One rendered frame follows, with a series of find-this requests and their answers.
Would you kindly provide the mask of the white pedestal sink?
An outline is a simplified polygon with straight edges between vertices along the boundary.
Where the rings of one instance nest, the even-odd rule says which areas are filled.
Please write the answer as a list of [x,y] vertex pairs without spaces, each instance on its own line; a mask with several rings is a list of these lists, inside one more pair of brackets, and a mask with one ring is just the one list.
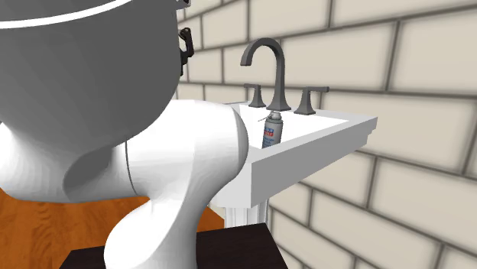
[[268,199],[366,145],[377,117],[318,110],[313,115],[282,112],[280,144],[263,147],[265,108],[232,104],[248,131],[249,150],[238,176],[212,199],[225,210],[227,228],[266,222]]

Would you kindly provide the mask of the dark robot stand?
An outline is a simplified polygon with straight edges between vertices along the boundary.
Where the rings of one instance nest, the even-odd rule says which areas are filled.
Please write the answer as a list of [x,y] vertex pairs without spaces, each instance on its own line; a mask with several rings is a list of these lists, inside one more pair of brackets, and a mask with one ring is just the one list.
[[[72,250],[59,269],[105,269],[104,247]],[[198,269],[288,269],[264,223],[196,234]]]

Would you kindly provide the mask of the grey curved faucet spout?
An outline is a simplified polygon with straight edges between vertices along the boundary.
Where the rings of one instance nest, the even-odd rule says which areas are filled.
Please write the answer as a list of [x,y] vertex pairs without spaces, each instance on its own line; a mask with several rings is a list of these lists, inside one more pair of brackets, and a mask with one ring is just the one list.
[[261,37],[255,41],[252,41],[242,54],[240,61],[241,66],[251,66],[253,56],[255,51],[261,47],[265,46],[272,50],[276,60],[276,73],[275,73],[275,84],[274,84],[274,95],[271,100],[271,103],[267,106],[267,110],[282,112],[291,110],[291,107],[287,104],[285,96],[285,58],[284,52],[281,45],[272,38]]

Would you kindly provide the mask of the blue and white spray can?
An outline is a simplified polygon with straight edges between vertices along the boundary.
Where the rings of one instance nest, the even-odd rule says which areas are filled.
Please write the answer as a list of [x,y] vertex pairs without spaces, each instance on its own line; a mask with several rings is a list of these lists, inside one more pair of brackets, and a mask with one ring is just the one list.
[[280,112],[272,111],[270,114],[261,119],[264,121],[264,133],[261,148],[270,147],[281,142],[284,122]]

